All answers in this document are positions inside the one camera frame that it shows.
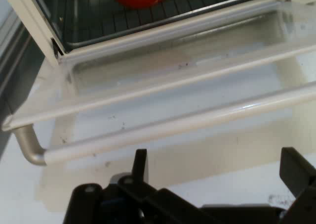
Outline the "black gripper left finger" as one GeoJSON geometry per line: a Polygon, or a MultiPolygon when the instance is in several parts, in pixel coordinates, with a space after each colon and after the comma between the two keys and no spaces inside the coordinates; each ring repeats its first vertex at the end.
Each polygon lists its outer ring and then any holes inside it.
{"type": "Polygon", "coordinates": [[[103,188],[77,186],[71,195],[65,224],[203,224],[205,213],[170,190],[145,182],[147,150],[136,150],[131,173],[103,188]]]}

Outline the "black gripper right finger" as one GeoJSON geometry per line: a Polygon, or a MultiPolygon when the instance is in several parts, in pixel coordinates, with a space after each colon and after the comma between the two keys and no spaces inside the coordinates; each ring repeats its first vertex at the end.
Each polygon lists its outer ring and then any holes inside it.
{"type": "Polygon", "coordinates": [[[316,169],[295,148],[281,150],[279,175],[295,200],[281,218],[282,224],[316,222],[316,169]]]}

